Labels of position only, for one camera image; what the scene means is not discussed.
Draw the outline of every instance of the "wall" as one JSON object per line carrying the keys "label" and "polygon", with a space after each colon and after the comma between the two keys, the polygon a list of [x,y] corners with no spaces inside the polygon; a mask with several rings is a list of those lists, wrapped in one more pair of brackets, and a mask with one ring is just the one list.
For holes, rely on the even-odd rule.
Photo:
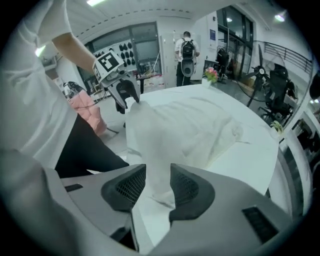
{"label": "wall", "polygon": [[73,81],[86,90],[86,87],[81,79],[77,66],[65,57],[62,57],[58,60],[55,70],[59,75],[59,78],[61,78],[64,83]]}
{"label": "wall", "polygon": [[[215,40],[210,39],[210,30],[215,31]],[[207,16],[198,19],[192,29],[192,32],[200,35],[200,56],[197,60],[196,74],[192,77],[194,80],[202,79],[205,60],[215,61],[217,58],[218,47],[218,19],[217,12],[214,11]]]}
{"label": "wall", "polygon": [[[216,12],[204,16],[196,21],[181,17],[160,16],[157,18],[157,30],[159,36],[160,52],[162,54],[161,36],[174,34],[179,37],[184,31],[189,31],[191,37],[195,39],[200,48],[200,56],[197,58],[196,73],[191,77],[193,80],[200,80],[203,75],[205,60],[215,61],[218,46],[218,21],[213,21],[217,17]],[[216,41],[210,40],[210,29],[216,33]],[[162,70],[164,70],[164,58],[161,58]]]}

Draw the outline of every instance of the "flower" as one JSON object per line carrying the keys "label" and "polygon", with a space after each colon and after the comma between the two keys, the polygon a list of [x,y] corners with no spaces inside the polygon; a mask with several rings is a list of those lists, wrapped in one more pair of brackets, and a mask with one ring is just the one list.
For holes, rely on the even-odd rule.
{"label": "flower", "polygon": [[210,82],[217,82],[218,81],[218,73],[213,67],[208,67],[205,72],[205,76],[207,77],[207,80]]}

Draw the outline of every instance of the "pink bag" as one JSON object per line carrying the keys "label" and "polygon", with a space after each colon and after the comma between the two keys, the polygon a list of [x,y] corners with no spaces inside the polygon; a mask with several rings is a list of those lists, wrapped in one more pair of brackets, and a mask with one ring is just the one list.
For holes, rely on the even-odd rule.
{"label": "pink bag", "polygon": [[80,91],[73,98],[69,99],[69,104],[88,122],[98,136],[107,129],[107,125],[100,114],[100,107],[94,105],[94,101],[85,90]]}

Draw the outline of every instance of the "white table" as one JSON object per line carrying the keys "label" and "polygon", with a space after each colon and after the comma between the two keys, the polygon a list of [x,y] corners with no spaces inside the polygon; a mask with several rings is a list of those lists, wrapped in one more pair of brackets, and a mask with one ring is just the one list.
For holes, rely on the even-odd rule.
{"label": "white table", "polygon": [[[168,88],[140,96],[151,107],[168,104],[172,101],[190,97],[201,97],[214,102],[242,123],[242,142],[236,142],[224,154],[216,159],[207,169],[209,172],[241,180],[265,194],[275,169],[278,142],[270,135],[270,127],[244,104],[211,87],[209,83]],[[133,98],[126,100],[130,111]],[[139,151],[132,127],[126,127],[129,164],[143,163],[134,151]],[[150,197],[150,188],[146,184],[138,202],[133,209],[136,237],[142,254],[148,253],[169,231],[169,208],[155,202]]]}

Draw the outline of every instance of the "backpack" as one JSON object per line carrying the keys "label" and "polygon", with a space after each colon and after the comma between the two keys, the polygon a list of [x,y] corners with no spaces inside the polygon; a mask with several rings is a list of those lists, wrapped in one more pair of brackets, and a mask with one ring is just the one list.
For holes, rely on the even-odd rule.
{"label": "backpack", "polygon": [[195,45],[192,42],[193,42],[193,39],[190,41],[186,41],[183,38],[183,42],[181,45],[181,55],[183,59],[185,58],[192,59],[194,57]]}

